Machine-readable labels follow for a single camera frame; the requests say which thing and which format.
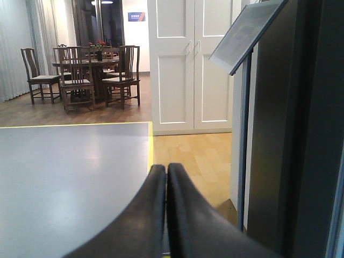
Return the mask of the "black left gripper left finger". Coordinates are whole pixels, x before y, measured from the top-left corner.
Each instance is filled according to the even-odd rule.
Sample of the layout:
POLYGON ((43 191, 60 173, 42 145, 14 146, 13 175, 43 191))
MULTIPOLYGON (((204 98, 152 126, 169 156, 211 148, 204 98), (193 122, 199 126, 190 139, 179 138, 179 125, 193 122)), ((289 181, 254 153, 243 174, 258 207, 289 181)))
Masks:
POLYGON ((65 257, 161 257, 166 171, 151 166, 143 185, 105 229, 65 257))

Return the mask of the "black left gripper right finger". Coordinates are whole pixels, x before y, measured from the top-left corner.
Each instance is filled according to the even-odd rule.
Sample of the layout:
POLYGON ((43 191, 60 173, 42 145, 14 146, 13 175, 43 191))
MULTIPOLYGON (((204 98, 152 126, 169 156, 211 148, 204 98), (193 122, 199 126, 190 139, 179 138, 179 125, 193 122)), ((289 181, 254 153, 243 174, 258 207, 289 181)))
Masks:
POLYGON ((223 218, 180 163, 168 166, 167 222, 172 257, 278 257, 223 218))

